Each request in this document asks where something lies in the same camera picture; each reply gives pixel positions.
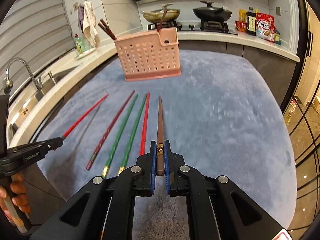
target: cabinet door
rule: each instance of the cabinet door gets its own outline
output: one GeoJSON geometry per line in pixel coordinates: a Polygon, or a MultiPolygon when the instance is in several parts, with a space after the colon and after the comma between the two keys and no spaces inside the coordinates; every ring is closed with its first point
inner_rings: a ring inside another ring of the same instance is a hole
{"type": "Polygon", "coordinates": [[[227,43],[227,54],[236,55],[242,57],[243,45],[227,43]]]}
{"type": "Polygon", "coordinates": [[[278,105],[281,105],[287,93],[296,62],[247,46],[244,46],[243,57],[249,60],[259,71],[278,105]]]}
{"type": "Polygon", "coordinates": [[[302,76],[296,91],[301,102],[306,106],[312,99],[320,78],[320,22],[308,4],[309,30],[313,33],[311,57],[306,57],[302,76]]]}
{"type": "Polygon", "coordinates": [[[220,41],[182,41],[179,40],[179,49],[203,50],[226,53],[227,44],[220,41]]]}

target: pan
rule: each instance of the pan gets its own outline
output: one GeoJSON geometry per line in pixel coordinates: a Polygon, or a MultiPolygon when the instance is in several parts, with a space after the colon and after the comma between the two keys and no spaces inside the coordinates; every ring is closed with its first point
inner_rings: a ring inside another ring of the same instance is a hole
{"type": "Polygon", "coordinates": [[[166,15],[164,16],[163,22],[169,22],[169,21],[174,21],[177,19],[180,15],[180,10],[177,9],[167,9],[167,6],[172,5],[172,3],[168,3],[165,5],[161,5],[162,9],[161,10],[155,10],[151,12],[145,12],[143,11],[143,17],[151,23],[159,23],[161,21],[161,18],[164,14],[164,11],[167,10],[166,15]]]}
{"type": "Polygon", "coordinates": [[[212,2],[201,1],[207,7],[199,7],[193,9],[193,13],[201,20],[207,22],[226,22],[231,18],[232,12],[228,11],[226,6],[221,8],[212,7],[212,2]]]}

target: green bottle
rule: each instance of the green bottle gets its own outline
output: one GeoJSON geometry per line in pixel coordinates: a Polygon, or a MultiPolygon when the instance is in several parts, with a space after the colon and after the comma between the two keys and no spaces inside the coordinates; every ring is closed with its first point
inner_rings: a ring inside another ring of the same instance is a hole
{"type": "Polygon", "coordinates": [[[81,40],[81,38],[78,36],[78,34],[75,35],[75,42],[76,42],[76,47],[78,49],[79,54],[81,54],[82,52],[85,52],[85,47],[83,45],[83,42],[81,40]]]}

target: pink plastic basket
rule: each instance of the pink plastic basket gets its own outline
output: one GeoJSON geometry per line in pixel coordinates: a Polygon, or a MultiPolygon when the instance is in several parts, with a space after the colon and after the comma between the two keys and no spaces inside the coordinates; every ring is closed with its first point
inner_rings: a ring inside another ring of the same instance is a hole
{"type": "Polygon", "coordinates": [[[176,28],[122,36],[115,45],[126,81],[181,74],[176,28]]]}

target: human hand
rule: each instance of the human hand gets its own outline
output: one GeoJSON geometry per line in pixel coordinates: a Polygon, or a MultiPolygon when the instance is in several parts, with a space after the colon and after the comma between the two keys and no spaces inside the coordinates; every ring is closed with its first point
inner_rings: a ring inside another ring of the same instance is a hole
{"type": "MultiPolygon", "coordinates": [[[[21,173],[17,173],[16,176],[17,181],[14,181],[10,184],[10,189],[12,192],[18,194],[16,197],[12,198],[12,203],[19,207],[22,212],[30,213],[31,207],[29,204],[28,196],[25,194],[27,192],[26,186],[23,184],[24,177],[21,173]]],[[[4,203],[4,198],[8,195],[7,191],[4,187],[0,186],[0,208],[4,211],[4,214],[7,216],[8,220],[14,224],[12,220],[12,216],[10,215],[7,207],[4,203]]]]}

